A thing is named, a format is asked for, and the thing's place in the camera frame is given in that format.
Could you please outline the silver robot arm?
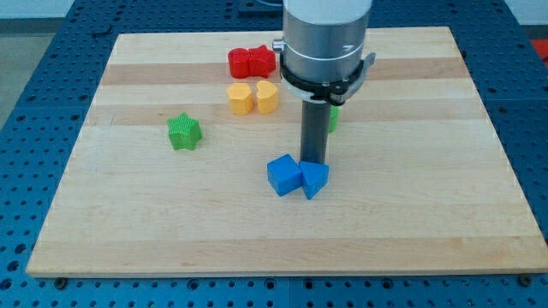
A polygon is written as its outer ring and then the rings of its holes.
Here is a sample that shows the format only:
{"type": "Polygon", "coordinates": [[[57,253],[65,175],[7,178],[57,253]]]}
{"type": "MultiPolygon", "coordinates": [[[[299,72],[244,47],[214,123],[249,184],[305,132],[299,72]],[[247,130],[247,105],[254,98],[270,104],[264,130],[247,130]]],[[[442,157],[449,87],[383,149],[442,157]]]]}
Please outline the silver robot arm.
{"type": "Polygon", "coordinates": [[[358,67],[372,0],[283,0],[281,65],[312,83],[340,81],[358,67]]]}

